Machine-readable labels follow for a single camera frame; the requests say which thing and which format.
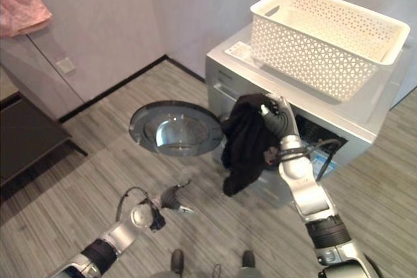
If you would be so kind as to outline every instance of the pink cloth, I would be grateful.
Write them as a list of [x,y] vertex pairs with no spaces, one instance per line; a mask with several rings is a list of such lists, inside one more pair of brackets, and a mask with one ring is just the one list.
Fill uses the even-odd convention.
[[42,0],[0,0],[0,37],[37,31],[51,20]]

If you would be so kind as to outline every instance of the washing machine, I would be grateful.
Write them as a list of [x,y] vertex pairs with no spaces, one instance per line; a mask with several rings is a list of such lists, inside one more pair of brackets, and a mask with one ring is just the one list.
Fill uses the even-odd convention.
[[[228,118],[239,96],[263,93],[288,100],[305,144],[331,138],[341,142],[324,176],[363,154],[381,130],[406,63],[377,72],[349,101],[339,102],[253,59],[251,31],[248,25],[207,54],[208,110],[177,101],[149,104],[132,117],[132,138],[153,152],[172,156],[212,151],[214,161],[220,162],[225,144],[220,122]],[[324,147],[310,156],[315,175],[329,153]],[[277,205],[291,198],[276,171],[265,170],[250,188]]]

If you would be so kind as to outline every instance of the robotic arm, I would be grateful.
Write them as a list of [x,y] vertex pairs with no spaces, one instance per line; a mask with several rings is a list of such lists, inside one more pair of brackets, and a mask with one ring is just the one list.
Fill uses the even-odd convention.
[[288,184],[294,205],[313,240],[317,260],[327,266],[320,278],[382,278],[378,267],[363,254],[347,232],[336,207],[316,182],[306,157],[291,106],[282,97],[269,94],[279,108],[277,115],[261,107],[267,128],[281,138],[280,176]]
[[[50,278],[101,278],[143,230],[149,228],[156,232],[165,226],[165,219],[160,213],[160,208],[169,208],[184,213],[193,212],[190,208],[181,205],[176,197],[176,192],[189,183],[190,181],[187,181],[185,184],[167,188],[155,199],[150,199],[148,194],[139,187],[130,188],[119,203],[116,223],[80,254],[58,268],[50,275]],[[123,199],[132,189],[140,189],[145,199],[119,221]]]

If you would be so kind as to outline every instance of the white laundry basket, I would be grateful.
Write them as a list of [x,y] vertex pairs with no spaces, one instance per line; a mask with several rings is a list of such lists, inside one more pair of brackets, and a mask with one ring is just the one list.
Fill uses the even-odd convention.
[[261,0],[252,55],[341,102],[389,70],[410,27],[342,0]]

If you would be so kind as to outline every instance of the black garment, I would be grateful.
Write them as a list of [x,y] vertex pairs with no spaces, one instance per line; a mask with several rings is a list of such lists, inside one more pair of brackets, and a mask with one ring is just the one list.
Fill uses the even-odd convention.
[[265,104],[274,111],[272,101],[263,94],[241,96],[222,122],[227,143],[222,154],[223,166],[230,169],[223,192],[232,196],[256,181],[266,165],[263,152],[278,146],[278,138],[270,132],[259,114]]

